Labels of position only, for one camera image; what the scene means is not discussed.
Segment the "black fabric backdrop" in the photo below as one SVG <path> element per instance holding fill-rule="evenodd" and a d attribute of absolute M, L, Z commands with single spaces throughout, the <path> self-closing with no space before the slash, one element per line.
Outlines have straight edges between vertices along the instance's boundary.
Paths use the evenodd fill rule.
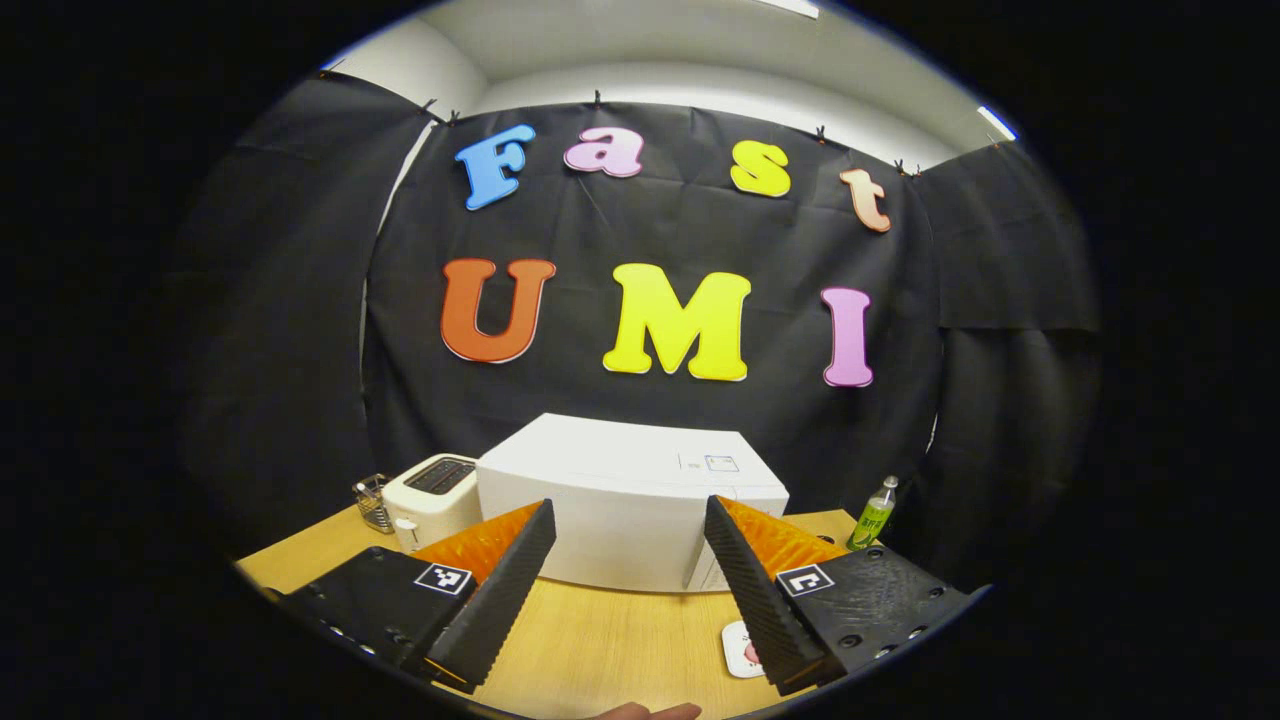
<path fill-rule="evenodd" d="M 471 186 L 454 154 L 520 123 L 538 136 L 524 146 L 518 190 L 467 211 Z M 645 138 L 639 176 L 562 161 L 582 129 L 607 126 Z M 741 140 L 786 151 L 785 197 L 733 187 L 731 149 Z M 887 233 L 854 214 L 838 179 L 851 168 L 883 186 Z M 535 340 L 511 363 L 468 363 L 440 340 L 442 269 L 467 256 L 498 266 L 477 319 L 489 333 L 509 318 L 506 265 L 557 265 Z M 708 273 L 750 279 L 748 377 L 667 375 L 657 361 L 644 375 L 605 370 L 622 300 L 612 270 L 622 263 L 663 268 L 681 302 Z M 1089 277 L 1079 223 L 1016 145 L 911 178 L 791 128 L 690 108 L 584 104 L 472 117 L 431 132 L 374 252 L 365 357 L 374 454 L 388 473 L 433 452 L 480 455 L 545 411 L 733 429 L 787 486 L 791 512 L 845 507 L 856 516 L 884 475 L 897 474 L 905 510 L 890 530 L 895 542 L 954 582 L 979 583 L 1069 482 L 1097 383 Z M 872 299 L 869 387 L 822 378 L 832 327 L 819 292 L 829 286 Z M 654 356 L 648 340 L 646 351 Z M 941 402 L 940 391 L 948 393 Z M 936 411 L 937 452 L 922 468 Z"/>
<path fill-rule="evenodd" d="M 244 555 L 335 512 L 374 471 L 361 292 L 429 118 L 381 87 L 305 81 L 207 178 L 157 311 L 178 337 L 182 460 Z"/>

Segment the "human hand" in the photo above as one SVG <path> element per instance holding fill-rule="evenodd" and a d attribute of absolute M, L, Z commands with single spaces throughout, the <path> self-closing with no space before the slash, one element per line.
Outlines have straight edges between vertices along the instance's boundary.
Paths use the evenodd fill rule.
<path fill-rule="evenodd" d="M 608 712 L 603 712 L 590 720 L 694 720 L 703 714 L 703 708 L 691 702 L 649 712 L 649 708 L 639 702 L 620 705 Z"/>

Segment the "bottle label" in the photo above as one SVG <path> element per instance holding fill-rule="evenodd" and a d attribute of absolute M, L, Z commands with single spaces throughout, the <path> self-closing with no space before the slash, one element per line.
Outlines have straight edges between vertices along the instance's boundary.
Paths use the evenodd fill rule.
<path fill-rule="evenodd" d="M 858 519 L 858 528 L 854 529 L 854 536 L 849 538 L 849 550 L 861 550 L 870 544 L 876 539 L 876 536 L 884 528 L 884 521 L 888 520 L 888 515 L 892 511 L 892 505 L 878 507 L 876 503 L 868 502 L 863 510 L 863 516 Z"/>

